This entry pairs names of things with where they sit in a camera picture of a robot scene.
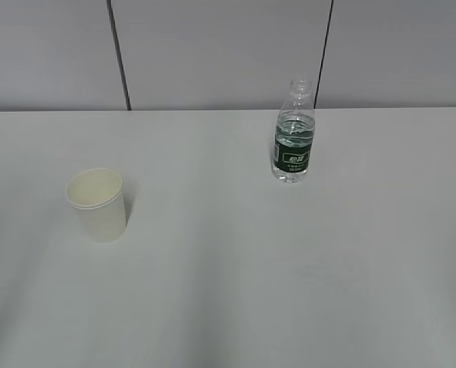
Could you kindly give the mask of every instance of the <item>green bottle label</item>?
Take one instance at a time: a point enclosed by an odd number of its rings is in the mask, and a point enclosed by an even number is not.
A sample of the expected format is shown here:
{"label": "green bottle label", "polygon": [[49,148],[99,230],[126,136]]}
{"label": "green bottle label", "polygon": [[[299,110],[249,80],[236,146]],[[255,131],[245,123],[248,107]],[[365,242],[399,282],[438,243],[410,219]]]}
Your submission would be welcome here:
{"label": "green bottle label", "polygon": [[286,173],[300,173],[310,163],[311,143],[304,147],[288,147],[275,141],[274,165]]}

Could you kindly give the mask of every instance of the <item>panel seam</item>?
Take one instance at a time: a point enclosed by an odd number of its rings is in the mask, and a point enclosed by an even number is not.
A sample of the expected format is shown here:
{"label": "panel seam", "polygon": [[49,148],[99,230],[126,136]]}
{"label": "panel seam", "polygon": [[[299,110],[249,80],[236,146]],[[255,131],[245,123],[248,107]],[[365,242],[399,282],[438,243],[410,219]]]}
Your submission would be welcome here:
{"label": "panel seam", "polygon": [[333,14],[333,0],[331,0],[331,3],[330,3],[330,13],[328,14],[328,23],[326,24],[325,43],[323,44],[323,53],[321,54],[320,72],[318,73],[317,91],[316,91],[316,93],[314,95],[314,105],[313,105],[313,107],[315,109],[317,108],[318,94],[320,93],[321,75],[323,73],[323,65],[325,63],[326,44],[328,43],[328,34],[330,33],[330,23],[332,21],[332,14]]}
{"label": "panel seam", "polygon": [[123,69],[122,54],[120,52],[119,36],[117,35],[117,28],[115,25],[115,17],[113,16],[112,0],[107,0],[107,11],[108,18],[110,20],[110,29],[112,31],[113,45],[115,47],[115,54],[117,56],[117,63],[120,71],[120,81],[122,82],[123,96],[126,100],[126,107],[128,111],[131,111],[129,89],[127,88],[126,73]]}

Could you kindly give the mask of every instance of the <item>gray wall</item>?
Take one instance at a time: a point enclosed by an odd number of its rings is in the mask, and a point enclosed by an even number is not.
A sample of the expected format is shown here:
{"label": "gray wall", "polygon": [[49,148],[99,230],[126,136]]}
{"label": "gray wall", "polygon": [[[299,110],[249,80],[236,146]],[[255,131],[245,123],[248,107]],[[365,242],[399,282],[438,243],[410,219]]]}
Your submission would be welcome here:
{"label": "gray wall", "polygon": [[123,110],[104,0],[0,0],[0,110]]}
{"label": "gray wall", "polygon": [[[131,106],[278,108],[331,0],[115,0]],[[124,110],[106,0],[0,0],[0,110]],[[456,0],[335,0],[317,107],[456,106]]]}
{"label": "gray wall", "polygon": [[456,0],[336,0],[319,107],[456,106]]}

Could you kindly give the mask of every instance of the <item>white paper cup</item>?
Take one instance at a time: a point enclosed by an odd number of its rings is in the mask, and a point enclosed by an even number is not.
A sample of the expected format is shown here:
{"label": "white paper cup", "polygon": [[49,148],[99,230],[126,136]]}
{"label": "white paper cup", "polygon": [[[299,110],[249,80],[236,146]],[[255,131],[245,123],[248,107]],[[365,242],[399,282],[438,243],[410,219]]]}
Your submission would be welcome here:
{"label": "white paper cup", "polygon": [[66,199],[85,232],[96,242],[109,243],[126,230],[123,182],[112,169],[89,169],[66,186]]}

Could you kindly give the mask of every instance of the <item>water bottle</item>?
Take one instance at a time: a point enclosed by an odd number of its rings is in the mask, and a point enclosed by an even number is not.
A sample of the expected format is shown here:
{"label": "water bottle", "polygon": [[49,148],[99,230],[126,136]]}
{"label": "water bottle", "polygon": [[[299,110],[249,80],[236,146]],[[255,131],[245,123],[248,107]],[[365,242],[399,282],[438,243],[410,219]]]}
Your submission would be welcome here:
{"label": "water bottle", "polygon": [[272,173],[282,182],[300,182],[307,174],[314,135],[311,83],[292,80],[290,95],[279,111],[275,128]]}

